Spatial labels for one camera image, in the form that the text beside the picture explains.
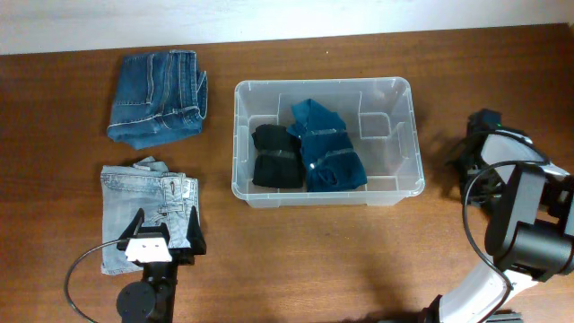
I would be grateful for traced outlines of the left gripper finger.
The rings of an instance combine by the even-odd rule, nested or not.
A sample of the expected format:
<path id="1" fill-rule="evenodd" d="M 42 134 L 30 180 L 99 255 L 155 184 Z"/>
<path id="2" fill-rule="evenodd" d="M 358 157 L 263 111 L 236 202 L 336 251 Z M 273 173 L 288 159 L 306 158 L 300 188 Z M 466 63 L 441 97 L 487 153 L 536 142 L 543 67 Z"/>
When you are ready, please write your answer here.
<path id="1" fill-rule="evenodd" d="M 143 223 L 144 223 L 144 210 L 143 208 L 139 208 L 137 213 L 135 214 L 135 217 L 133 218 L 131 223 L 127 225 L 127 227 L 122 232 L 119 238 L 125 241 L 134 238 L 138 234 L 138 231 Z"/>
<path id="2" fill-rule="evenodd" d="M 189 242 L 191 252 L 194 255 L 205 255 L 206 254 L 206 243 L 204 235 L 201 232 L 201 226 L 199 221 L 199 215 L 197 208 L 193 206 L 189 215 L 188 226 L 187 226 L 187 241 Z"/>

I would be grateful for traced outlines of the light blue jeans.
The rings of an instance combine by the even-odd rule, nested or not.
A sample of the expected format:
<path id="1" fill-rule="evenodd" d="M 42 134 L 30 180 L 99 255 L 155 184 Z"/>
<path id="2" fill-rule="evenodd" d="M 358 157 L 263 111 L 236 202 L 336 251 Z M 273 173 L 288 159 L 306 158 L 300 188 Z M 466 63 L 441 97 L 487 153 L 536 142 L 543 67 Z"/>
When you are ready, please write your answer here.
<path id="1" fill-rule="evenodd" d="M 120 240 L 139 208 L 144 210 L 143 226 L 165 223 L 170 248 L 188 248 L 187 225 L 191 208 L 199 215 L 198 181 L 184 173 L 169 171 L 166 164 L 147 157 L 131 166 L 105 166 L 100 174 L 103 196 L 102 239 Z M 120 275 L 139 266 L 125 259 L 117 245 L 102 250 L 101 272 Z"/>

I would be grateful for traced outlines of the small black garment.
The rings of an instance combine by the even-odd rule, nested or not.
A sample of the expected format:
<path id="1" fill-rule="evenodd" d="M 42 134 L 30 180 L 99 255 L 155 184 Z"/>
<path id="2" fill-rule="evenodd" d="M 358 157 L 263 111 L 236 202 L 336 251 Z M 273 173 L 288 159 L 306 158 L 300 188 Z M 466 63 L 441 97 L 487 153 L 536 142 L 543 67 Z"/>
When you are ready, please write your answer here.
<path id="1" fill-rule="evenodd" d="M 257 150 L 252 183 L 266 188 L 303 187 L 300 140 L 284 126 L 263 124 L 251 135 Z"/>

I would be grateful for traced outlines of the blue garment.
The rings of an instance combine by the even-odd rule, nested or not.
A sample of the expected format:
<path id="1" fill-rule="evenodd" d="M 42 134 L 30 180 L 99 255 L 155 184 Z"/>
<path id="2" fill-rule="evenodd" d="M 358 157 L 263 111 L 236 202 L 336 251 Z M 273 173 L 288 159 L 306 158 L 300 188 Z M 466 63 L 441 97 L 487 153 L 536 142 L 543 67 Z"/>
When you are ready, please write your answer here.
<path id="1" fill-rule="evenodd" d="M 312 99 L 293 105 L 291 112 L 294 123 L 287 132 L 300 141 L 309 192 L 354 190 L 368 182 L 346 124 L 337 113 Z"/>

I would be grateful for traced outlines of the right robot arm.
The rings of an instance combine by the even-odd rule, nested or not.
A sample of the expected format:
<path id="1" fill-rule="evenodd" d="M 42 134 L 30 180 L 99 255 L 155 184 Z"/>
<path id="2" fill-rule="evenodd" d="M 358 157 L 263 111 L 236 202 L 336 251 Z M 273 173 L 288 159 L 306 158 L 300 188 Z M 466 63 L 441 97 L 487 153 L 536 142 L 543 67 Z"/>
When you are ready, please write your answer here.
<path id="1" fill-rule="evenodd" d="M 520 322 L 520 314 L 502 306 L 573 271 L 573 176 L 490 109 L 469 116 L 448 164 L 458 174 L 465 236 L 480 262 L 417 319 Z"/>

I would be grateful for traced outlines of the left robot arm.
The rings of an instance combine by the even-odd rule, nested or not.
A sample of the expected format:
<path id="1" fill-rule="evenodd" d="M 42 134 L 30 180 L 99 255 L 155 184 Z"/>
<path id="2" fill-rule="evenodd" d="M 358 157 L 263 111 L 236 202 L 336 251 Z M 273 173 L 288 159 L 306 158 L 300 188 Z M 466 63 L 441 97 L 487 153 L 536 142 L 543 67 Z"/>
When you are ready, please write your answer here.
<path id="1" fill-rule="evenodd" d="M 143 269 L 142 279 L 128 284 L 118 294 L 117 313 L 124 322 L 171 322 L 173 320 L 178 268 L 192 266 L 195 257 L 206 254 L 206 243 L 195 207 L 187 225 L 188 248 L 171 249 L 170 232 L 162 223 L 144 227 L 144 211 L 120 235 L 117 249 L 126 260 Z"/>

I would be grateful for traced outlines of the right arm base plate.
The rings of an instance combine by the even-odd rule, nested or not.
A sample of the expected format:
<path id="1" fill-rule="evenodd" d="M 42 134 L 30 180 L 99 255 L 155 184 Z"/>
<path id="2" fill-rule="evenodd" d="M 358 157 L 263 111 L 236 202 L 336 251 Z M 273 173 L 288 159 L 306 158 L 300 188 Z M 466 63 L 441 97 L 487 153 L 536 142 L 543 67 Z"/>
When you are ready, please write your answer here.
<path id="1" fill-rule="evenodd" d="M 523 317 L 517 312 L 498 312 L 490 316 L 487 323 L 524 323 Z"/>

